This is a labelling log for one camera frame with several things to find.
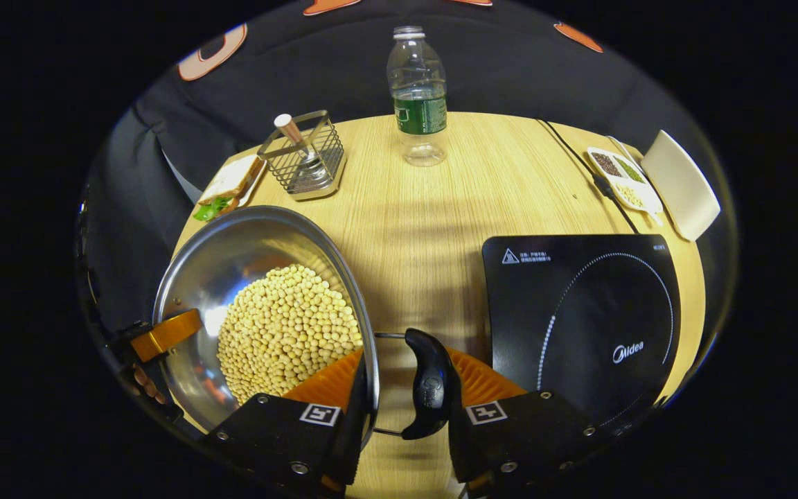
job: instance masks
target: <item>green bottle label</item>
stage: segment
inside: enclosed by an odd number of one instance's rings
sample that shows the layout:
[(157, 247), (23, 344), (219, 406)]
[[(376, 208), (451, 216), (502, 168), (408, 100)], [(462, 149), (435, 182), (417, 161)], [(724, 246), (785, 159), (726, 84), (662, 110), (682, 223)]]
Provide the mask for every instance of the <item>green bottle label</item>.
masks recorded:
[(422, 100), (393, 99), (396, 110), (396, 123), (399, 130), (411, 135), (427, 135), (440, 132), (446, 126), (445, 98), (425, 98)]

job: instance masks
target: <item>black cable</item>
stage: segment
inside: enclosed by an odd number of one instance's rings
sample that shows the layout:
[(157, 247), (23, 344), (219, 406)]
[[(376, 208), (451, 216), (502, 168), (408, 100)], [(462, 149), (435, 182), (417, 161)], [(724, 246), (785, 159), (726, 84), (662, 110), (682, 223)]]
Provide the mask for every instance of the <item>black cable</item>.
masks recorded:
[(621, 215), (623, 215), (623, 219), (627, 220), (627, 224), (630, 225), (631, 229), (633, 229), (633, 233), (639, 234), (639, 230), (637, 230), (636, 225), (633, 225), (633, 221), (630, 220), (630, 217), (627, 216), (627, 211), (624, 211), (623, 206), (621, 206), (621, 203), (618, 202), (617, 200), (617, 196), (614, 195), (614, 191), (612, 190), (612, 185), (611, 183), (608, 182), (608, 179), (606, 179), (601, 175), (596, 174), (595, 171), (593, 171), (589, 167), (587, 162), (583, 161), (583, 158), (580, 157), (576, 151), (574, 151), (572, 146), (568, 145), (565, 139), (562, 138), (560, 133), (557, 132), (557, 130), (553, 127), (553, 125), (550, 124), (550, 122), (548, 122), (548, 120), (541, 120), (541, 121), (544, 124), (546, 124), (548, 127), (550, 127), (550, 130), (553, 130), (553, 133), (556, 135), (556, 138), (560, 140), (560, 142), (565, 146), (566, 149), (571, 151), (571, 154), (573, 154), (574, 157), (577, 158), (577, 161), (580, 161), (580, 164), (583, 165), (583, 168), (586, 168), (586, 170), (589, 171), (590, 176), (593, 177), (593, 183), (596, 184), (596, 188), (599, 189), (599, 192), (601, 192), (602, 195), (608, 197), (608, 199), (611, 199), (614, 202), (614, 205), (617, 206), (618, 211), (620, 211)]

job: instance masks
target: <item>person's hand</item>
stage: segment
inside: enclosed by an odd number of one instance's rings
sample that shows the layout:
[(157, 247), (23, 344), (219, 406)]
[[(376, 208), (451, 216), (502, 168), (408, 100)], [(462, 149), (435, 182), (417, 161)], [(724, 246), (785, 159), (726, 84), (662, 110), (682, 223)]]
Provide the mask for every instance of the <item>person's hand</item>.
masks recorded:
[(135, 395), (140, 395), (140, 391), (143, 389), (148, 397), (155, 399), (159, 404), (166, 404), (168, 401), (165, 399), (165, 396), (159, 393), (159, 390), (156, 389), (156, 385), (153, 385), (152, 379), (146, 376), (143, 369), (140, 369), (137, 364), (135, 364), (133, 368), (134, 380), (137, 382), (138, 386), (131, 385), (131, 392), (134, 392)]

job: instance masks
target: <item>spice tray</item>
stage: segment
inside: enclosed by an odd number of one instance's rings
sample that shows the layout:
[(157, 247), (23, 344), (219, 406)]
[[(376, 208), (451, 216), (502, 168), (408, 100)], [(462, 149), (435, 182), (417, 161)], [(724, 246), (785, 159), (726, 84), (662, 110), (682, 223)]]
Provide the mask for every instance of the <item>spice tray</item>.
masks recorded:
[[(652, 189), (645, 176), (630, 164), (630, 160), (599, 148), (587, 148), (587, 156), (593, 166), (611, 184), (612, 190), (624, 206), (650, 214), (664, 211), (661, 198)], [(633, 179), (631, 173), (641, 181)]]

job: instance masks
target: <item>wooden table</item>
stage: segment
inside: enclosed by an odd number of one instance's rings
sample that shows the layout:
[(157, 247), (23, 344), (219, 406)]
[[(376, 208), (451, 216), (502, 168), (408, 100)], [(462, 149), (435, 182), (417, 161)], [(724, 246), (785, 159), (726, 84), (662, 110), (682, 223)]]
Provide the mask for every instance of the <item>wooden table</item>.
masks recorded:
[[(447, 159), (431, 168), (406, 164), (393, 116), (336, 123), (348, 154), (334, 195), (295, 202), (265, 175), (252, 204), (293, 209), (335, 241), (364, 295), (374, 331), (409, 326), (490, 363), (488, 302), (481, 246), (491, 236), (631, 234), (614, 203), (538, 120), (450, 113)], [(552, 123), (583, 157), (588, 146), (617, 151), (604, 136)], [(630, 148), (639, 161), (641, 154)], [(704, 275), (694, 243), (666, 214), (657, 227), (627, 211), (643, 234), (662, 234), (679, 285), (678, 353), (659, 398), (678, 388), (693, 364), (704, 326)], [(175, 253), (203, 223), (187, 220)], [(379, 339), (378, 426), (402, 430), (414, 419), (415, 360), (405, 342)], [(457, 497), (447, 431), (405, 441), (375, 433), (348, 497)]]

